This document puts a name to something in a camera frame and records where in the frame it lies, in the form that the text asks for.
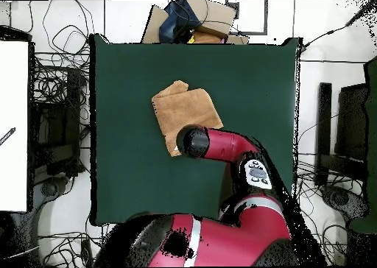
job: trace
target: green mat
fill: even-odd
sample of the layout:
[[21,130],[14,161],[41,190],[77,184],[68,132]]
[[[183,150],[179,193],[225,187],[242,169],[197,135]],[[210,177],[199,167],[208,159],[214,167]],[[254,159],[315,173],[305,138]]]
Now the green mat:
[[297,38],[283,46],[91,38],[91,222],[124,222],[143,211],[217,219],[225,164],[170,157],[153,111],[152,96],[175,80],[209,93],[224,130],[257,138],[291,190]]

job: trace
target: cardboard box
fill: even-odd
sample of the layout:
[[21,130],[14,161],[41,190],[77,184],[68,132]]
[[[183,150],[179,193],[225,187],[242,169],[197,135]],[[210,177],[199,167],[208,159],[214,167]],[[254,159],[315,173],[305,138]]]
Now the cardboard box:
[[192,35],[194,36],[193,43],[221,43],[221,38],[208,33],[193,32]]
[[150,10],[147,27],[144,31],[142,43],[160,43],[160,26],[168,18],[168,13],[156,5]]
[[247,43],[249,43],[249,37],[229,35],[227,43],[232,43],[235,45],[246,45]]
[[230,26],[233,24],[236,11],[224,4],[207,0],[186,0],[190,5],[192,11],[199,21],[205,22],[197,27],[195,31],[215,35],[219,38],[226,38],[230,31]]

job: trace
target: folded cloth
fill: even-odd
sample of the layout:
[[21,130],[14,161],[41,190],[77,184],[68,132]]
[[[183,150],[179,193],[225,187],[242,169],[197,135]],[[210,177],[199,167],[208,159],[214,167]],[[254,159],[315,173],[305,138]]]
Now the folded cloth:
[[175,81],[152,97],[152,105],[172,157],[180,155],[176,138],[182,127],[198,124],[209,128],[223,127],[208,93],[201,88],[188,91],[189,85]]

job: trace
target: white label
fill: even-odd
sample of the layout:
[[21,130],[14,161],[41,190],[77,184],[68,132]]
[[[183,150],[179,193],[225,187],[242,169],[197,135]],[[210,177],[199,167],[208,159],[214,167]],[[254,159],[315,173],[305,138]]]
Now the white label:
[[[251,169],[260,169],[266,173],[265,178],[255,177],[250,175]],[[268,172],[266,167],[262,164],[261,161],[258,160],[249,160],[244,165],[244,171],[246,172],[246,181],[249,185],[254,187],[259,187],[262,189],[272,189],[271,181],[269,180]]]

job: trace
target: white floor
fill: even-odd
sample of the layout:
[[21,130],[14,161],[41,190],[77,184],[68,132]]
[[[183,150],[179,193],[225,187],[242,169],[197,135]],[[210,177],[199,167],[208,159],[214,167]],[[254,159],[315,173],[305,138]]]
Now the white floor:
[[[237,22],[241,31],[258,30],[261,26],[261,17],[264,13],[257,5],[257,0],[240,1],[240,20]],[[88,31],[104,34],[111,43],[140,42],[148,19],[150,7],[153,4],[165,7],[167,0],[111,0],[111,1],[80,1],[87,11]],[[269,0],[268,4],[268,34],[267,36],[250,36],[249,43],[282,44],[287,38],[302,37],[304,43],[317,36],[337,29],[359,10],[357,0]],[[35,51],[53,52],[49,46],[46,31],[51,43],[52,37],[63,27],[70,24],[80,28],[86,34],[85,19],[79,5],[74,1],[33,1],[32,2],[33,27],[29,13],[28,1],[14,1],[10,9],[10,24],[12,27],[29,31],[35,42]],[[7,24],[8,12],[1,13],[6,7],[0,5],[0,24]],[[341,87],[365,82],[363,63],[377,55],[376,37],[372,37],[370,30],[376,33],[377,29],[369,27],[365,21],[358,20],[351,27],[327,35],[314,42],[303,53],[300,73],[300,132],[316,123],[317,116],[317,89],[320,82],[333,84],[333,109],[337,113],[337,97]],[[62,45],[69,36],[72,28],[63,31],[55,43]],[[72,35],[67,50],[74,52],[82,45],[83,39],[79,35]],[[332,147],[334,150],[335,127],[337,118],[332,121]],[[315,128],[309,130],[302,137],[299,152],[314,153]],[[85,140],[83,147],[90,145],[90,138]],[[89,167],[90,150],[83,149],[82,162]],[[314,157],[301,156],[302,161],[313,163]],[[39,234],[52,235],[54,233],[68,233],[70,231],[85,231],[85,221],[90,210],[90,175],[82,173],[74,183],[72,191],[55,202],[49,203],[40,217]],[[309,199],[302,199],[302,208],[316,222],[319,233],[323,228],[337,223],[343,225],[340,214],[324,205],[322,200],[314,195],[310,197],[314,205],[313,213]],[[314,226],[309,219],[307,225],[314,231]],[[91,236],[99,238],[101,228],[88,225]],[[331,241],[345,242],[344,233],[333,228],[326,237]],[[40,242],[41,255],[48,254],[61,239],[43,239]],[[98,247],[94,246],[94,255]],[[54,256],[52,263],[60,263],[61,258]]]

